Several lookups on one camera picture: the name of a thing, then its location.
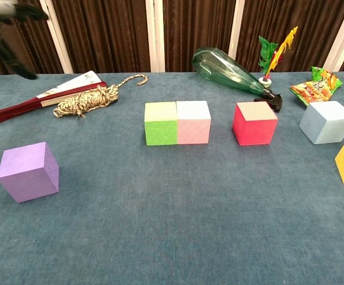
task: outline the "twisted rope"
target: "twisted rope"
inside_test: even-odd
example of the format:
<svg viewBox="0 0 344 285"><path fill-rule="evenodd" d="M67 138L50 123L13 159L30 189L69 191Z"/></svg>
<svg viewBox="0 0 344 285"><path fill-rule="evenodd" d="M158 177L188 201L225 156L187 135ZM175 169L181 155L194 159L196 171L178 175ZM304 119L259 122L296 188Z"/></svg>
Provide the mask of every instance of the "twisted rope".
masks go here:
<svg viewBox="0 0 344 285"><path fill-rule="evenodd" d="M86 116L84 113L101 107L107 107L109 104L118 101L119 88L124 85L124 83L137 77L144 78L143 81L137 83L138 86L143 85L148 81L148 77L146 75L137 74L126 78L118 85L111 85L110 87L101 87L98 85L96 89L78 93L75 96L61 101L57 108L53 110L53 114L57 118L61 118L65 115L78 115L80 118L85 118Z"/></svg>

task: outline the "chip bag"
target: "chip bag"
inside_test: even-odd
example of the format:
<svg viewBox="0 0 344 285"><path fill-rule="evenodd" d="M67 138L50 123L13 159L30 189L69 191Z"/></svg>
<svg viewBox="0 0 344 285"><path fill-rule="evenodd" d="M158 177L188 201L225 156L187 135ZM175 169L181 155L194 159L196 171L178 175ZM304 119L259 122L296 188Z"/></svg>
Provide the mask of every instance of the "chip bag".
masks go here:
<svg viewBox="0 0 344 285"><path fill-rule="evenodd" d="M312 80L325 81L330 88L332 94L342 85L342 81L332 72L324 68L312 66Z"/></svg>
<svg viewBox="0 0 344 285"><path fill-rule="evenodd" d="M330 87L325 81L307 81L291 86L290 89L306 106L311 102L329 101L332 96Z"/></svg>

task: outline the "red cube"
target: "red cube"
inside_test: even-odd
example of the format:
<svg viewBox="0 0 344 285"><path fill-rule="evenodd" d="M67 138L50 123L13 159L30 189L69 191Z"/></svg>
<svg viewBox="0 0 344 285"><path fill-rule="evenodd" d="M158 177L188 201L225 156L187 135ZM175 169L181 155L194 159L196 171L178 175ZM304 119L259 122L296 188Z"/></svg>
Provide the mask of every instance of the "red cube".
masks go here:
<svg viewBox="0 0 344 285"><path fill-rule="evenodd" d="M232 130L239 145L270 144L278 117L266 102L242 102L235 107Z"/></svg>

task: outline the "table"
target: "table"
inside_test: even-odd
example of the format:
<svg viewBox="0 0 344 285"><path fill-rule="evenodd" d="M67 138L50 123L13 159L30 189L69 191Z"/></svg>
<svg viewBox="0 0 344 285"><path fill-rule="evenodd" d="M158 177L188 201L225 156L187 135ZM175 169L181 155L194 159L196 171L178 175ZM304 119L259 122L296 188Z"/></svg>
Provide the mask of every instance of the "table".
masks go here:
<svg viewBox="0 0 344 285"><path fill-rule="evenodd" d="M100 74L118 84L132 74ZM0 124L4 150L46 141L60 192L17 204L0 185L2 284L344 284L343 142L313 145L289 86L271 145L240 147L236 102L255 96L195 73L147 74L108 108L56 118L52 107ZM332 99L344 105L343 81ZM0 109L77 75L0 75ZM147 147L145 102L207 100L208 145Z"/></svg>

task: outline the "pink cube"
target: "pink cube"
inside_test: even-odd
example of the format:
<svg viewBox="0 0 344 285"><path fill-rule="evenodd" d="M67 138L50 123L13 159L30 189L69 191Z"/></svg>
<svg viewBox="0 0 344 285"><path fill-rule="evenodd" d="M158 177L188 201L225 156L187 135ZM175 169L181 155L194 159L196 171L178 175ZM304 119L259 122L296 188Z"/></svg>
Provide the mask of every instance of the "pink cube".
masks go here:
<svg viewBox="0 0 344 285"><path fill-rule="evenodd" d="M211 116L206 101L177 101L177 143L207 144Z"/></svg>
<svg viewBox="0 0 344 285"><path fill-rule="evenodd" d="M242 102L235 107L232 130L239 145L269 144L278 117L266 102Z"/></svg>
<svg viewBox="0 0 344 285"><path fill-rule="evenodd" d="M59 165L46 142L5 150L0 183L18 203L54 194L59 192Z"/></svg>

